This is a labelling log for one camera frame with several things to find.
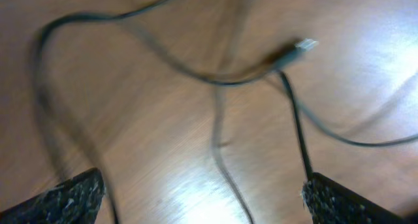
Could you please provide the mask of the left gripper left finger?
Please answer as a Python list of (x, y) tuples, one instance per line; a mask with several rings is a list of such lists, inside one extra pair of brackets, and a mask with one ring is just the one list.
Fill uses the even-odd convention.
[(1, 223), (92, 224), (97, 219), (105, 185), (91, 168), (65, 182), (1, 212)]

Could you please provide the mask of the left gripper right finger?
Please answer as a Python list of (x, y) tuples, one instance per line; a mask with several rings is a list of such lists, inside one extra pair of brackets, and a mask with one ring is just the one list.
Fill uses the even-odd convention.
[(407, 220), (314, 172), (302, 187), (312, 221), (322, 224), (397, 224)]

